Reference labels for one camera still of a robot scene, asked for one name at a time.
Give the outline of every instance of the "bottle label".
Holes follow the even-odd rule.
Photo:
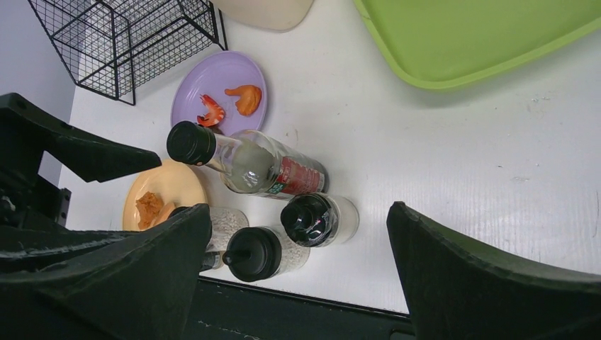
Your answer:
[[[320,192],[324,185],[324,174],[303,166],[290,157],[282,157],[280,174],[264,196],[288,200],[302,193]]]

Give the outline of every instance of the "white wall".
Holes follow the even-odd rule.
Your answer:
[[[75,84],[26,0],[0,0],[0,94],[17,92],[69,121]],[[45,154],[40,174],[58,184],[61,164]]]

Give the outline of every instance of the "black wire rack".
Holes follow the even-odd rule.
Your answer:
[[[135,105],[135,88],[216,44],[228,48],[208,0],[29,0],[73,82]]]

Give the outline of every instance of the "white granules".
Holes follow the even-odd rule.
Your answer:
[[[290,237],[288,237],[282,226],[268,227],[265,229],[274,232],[278,237],[282,248],[281,263],[273,276],[299,269],[307,262],[311,248],[299,246],[294,243]]]
[[[242,228],[248,227],[246,215],[238,209],[210,207],[210,222],[213,225],[213,236],[207,249],[225,251],[232,235]]]

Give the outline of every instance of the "table surface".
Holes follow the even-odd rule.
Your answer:
[[[356,236],[312,250],[301,270],[257,285],[407,312],[386,231],[394,201],[525,258],[601,274],[601,32],[515,71],[451,93],[414,89],[392,73],[352,1],[316,1],[287,33],[226,19],[231,50],[263,69],[263,131],[322,162],[330,192],[355,202]],[[128,106],[75,92],[71,124],[167,158],[175,91],[202,52],[141,86]],[[236,195],[204,169],[210,201],[279,223],[285,203]],[[119,230],[135,176],[84,183],[67,226]],[[234,281],[226,268],[210,274]]]

